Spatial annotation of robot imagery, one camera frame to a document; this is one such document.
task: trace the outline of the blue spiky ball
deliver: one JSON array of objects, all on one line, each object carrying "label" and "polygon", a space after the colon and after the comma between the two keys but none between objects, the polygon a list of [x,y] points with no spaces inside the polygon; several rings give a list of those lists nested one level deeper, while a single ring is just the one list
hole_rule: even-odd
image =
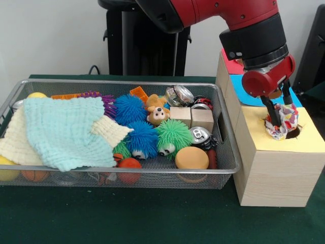
[{"label": "blue spiky ball", "polygon": [[115,121],[121,126],[127,126],[135,121],[145,121],[147,111],[142,100],[132,95],[123,95],[116,99]]},{"label": "blue spiky ball", "polygon": [[127,149],[131,153],[134,150],[142,151],[149,159],[157,157],[158,131],[144,121],[130,123],[127,127],[134,129],[125,139]]}]

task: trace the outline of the metal wire basket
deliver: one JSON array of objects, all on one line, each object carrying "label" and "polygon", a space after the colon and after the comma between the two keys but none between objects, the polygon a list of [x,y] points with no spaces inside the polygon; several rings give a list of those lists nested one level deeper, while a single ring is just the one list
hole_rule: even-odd
[{"label": "metal wire basket", "polygon": [[[202,95],[212,101],[215,121],[213,135],[219,141],[215,148],[218,169],[176,169],[175,162],[166,157],[142,161],[142,169],[84,167],[66,173],[46,166],[0,165],[0,176],[8,172],[4,170],[20,171],[15,180],[0,181],[0,185],[222,189],[231,174],[240,169],[241,158],[221,90],[216,85],[207,83],[178,84],[184,85],[194,95]],[[162,95],[167,87],[174,84],[133,81],[23,80],[14,87],[0,108],[0,137],[4,136],[13,115],[13,104],[25,99],[31,93],[41,92],[52,96],[96,90],[103,95],[112,94],[118,97],[128,94],[131,89],[139,85],[149,95]]]}]

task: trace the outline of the green spiky ball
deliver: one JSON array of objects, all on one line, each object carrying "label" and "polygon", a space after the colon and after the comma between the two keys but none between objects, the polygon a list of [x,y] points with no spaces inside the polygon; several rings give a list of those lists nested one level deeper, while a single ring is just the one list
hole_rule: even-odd
[{"label": "green spiky ball", "polygon": [[114,149],[113,149],[113,153],[114,154],[122,154],[124,159],[131,158],[131,153],[127,149],[125,141],[121,141],[119,144],[117,144],[117,146],[114,147]]},{"label": "green spiky ball", "polygon": [[168,155],[170,159],[175,158],[178,151],[193,143],[191,131],[182,121],[169,119],[162,121],[158,130],[158,151],[166,148],[167,145],[173,144],[175,151]]}]

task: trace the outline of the black cable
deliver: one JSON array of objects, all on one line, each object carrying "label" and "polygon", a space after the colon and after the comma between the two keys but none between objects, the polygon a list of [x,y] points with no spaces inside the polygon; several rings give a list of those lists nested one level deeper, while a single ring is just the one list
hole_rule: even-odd
[{"label": "black cable", "polygon": [[99,68],[98,68],[96,65],[91,66],[91,68],[90,68],[90,70],[89,70],[89,72],[88,72],[88,75],[91,75],[91,72],[92,72],[92,70],[93,70],[94,68],[97,70],[97,74],[100,75],[101,72],[100,72]]}]

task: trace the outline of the red robot arm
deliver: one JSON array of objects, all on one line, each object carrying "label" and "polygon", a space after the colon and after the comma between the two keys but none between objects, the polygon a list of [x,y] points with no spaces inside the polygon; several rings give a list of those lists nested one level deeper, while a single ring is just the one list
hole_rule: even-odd
[{"label": "red robot arm", "polygon": [[220,40],[229,60],[243,60],[245,91],[253,97],[260,96],[273,125],[281,125],[268,96],[282,88],[285,104],[292,103],[288,79],[296,64],[289,55],[276,0],[136,1],[168,33],[180,32],[211,16],[221,16],[229,30],[220,34]]}]

